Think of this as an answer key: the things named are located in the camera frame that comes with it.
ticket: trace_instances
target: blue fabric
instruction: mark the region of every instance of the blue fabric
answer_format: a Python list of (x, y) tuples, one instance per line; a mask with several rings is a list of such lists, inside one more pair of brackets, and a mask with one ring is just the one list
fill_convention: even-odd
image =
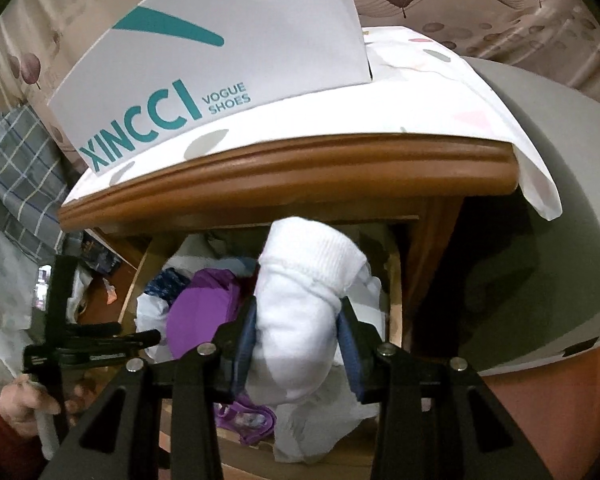
[(338, 344), (340, 345), (340, 352), (342, 354), (342, 360), (344, 361), (344, 368), (347, 372), (347, 379), (349, 380), (349, 387), (355, 394), (358, 402), (362, 402), (364, 388), (362, 385), (362, 362), (360, 360), (360, 354), (358, 354), (358, 348), (353, 337), (351, 327), (347, 322), (347, 318), (344, 316), (343, 311), (340, 311), (336, 318), (336, 330), (338, 333)]
[(235, 355), (234, 377), (231, 388), (236, 396), (244, 391), (244, 385), (247, 382), (247, 375), (251, 366), (251, 355), (254, 346), (256, 346), (256, 298), (252, 297), (249, 303), (244, 304), (242, 308), (248, 308), (249, 311), (242, 327)]
[(149, 296), (161, 298), (171, 307), (176, 298), (187, 288), (190, 282), (189, 278), (177, 272), (173, 267), (169, 267), (169, 269), (164, 269), (147, 283), (144, 293)]

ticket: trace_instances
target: red sleeve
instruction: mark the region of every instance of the red sleeve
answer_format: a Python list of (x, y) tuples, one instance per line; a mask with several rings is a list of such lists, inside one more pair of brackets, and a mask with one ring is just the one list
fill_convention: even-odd
[(37, 438), (25, 440), (0, 416), (0, 472), (8, 480), (34, 480), (45, 466)]

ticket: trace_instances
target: wooden cabinet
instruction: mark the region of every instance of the wooden cabinet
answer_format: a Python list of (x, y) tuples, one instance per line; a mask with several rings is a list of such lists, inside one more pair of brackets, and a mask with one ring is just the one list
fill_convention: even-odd
[[(136, 298), (190, 232), (240, 229), (303, 216), (331, 224), (398, 224), (388, 250), (388, 338), (408, 346), (410, 320), (453, 232), (465, 196), (512, 193), (518, 164), (510, 144), (459, 137), (363, 134), (268, 142), (206, 156), (70, 202), (66, 230), (97, 228), (111, 238), (152, 235), (126, 295), (120, 321), (134, 330)], [(160, 444), (170, 447), (170, 406)], [(375, 422), (362, 424), (314, 466), (273, 460), (220, 431), (229, 478), (368, 478)]]
[(429, 288), (465, 196), (512, 193), (510, 144), (483, 139), (360, 134), (279, 140), (205, 156), (63, 206), (67, 231), (109, 237), (268, 224), (408, 222), (403, 313)]

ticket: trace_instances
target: human hand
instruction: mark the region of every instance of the human hand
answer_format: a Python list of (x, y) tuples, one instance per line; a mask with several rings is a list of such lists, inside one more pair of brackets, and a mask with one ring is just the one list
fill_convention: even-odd
[[(72, 398), (64, 404), (71, 425), (75, 425), (77, 414), (88, 408), (95, 397), (94, 388), (88, 381), (75, 386)], [(34, 386), (29, 375), (21, 375), (2, 389), (0, 416), (19, 436), (32, 438), (38, 434), (36, 410), (58, 415), (60, 406), (45, 390)]]
[(21, 375), (2, 389), (0, 416), (19, 436), (32, 438), (38, 434), (36, 410), (57, 415), (60, 405), (46, 391), (35, 387), (29, 375)]

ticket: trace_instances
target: white cardboard box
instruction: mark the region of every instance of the white cardboard box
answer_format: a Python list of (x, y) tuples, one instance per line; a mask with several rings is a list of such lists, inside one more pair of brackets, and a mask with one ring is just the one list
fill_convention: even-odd
[(353, 0), (144, 0), (77, 63), (49, 107), (103, 173), (239, 110), (370, 82), (354, 12)]
[(200, 156), (272, 140), (341, 134), (430, 134), (510, 142), (518, 183), (548, 220), (560, 196), (538, 150), (498, 95), (457, 54), (405, 27), (365, 29), (373, 82), (283, 99), (228, 115), (133, 156), (112, 173), (84, 173), (65, 204)]

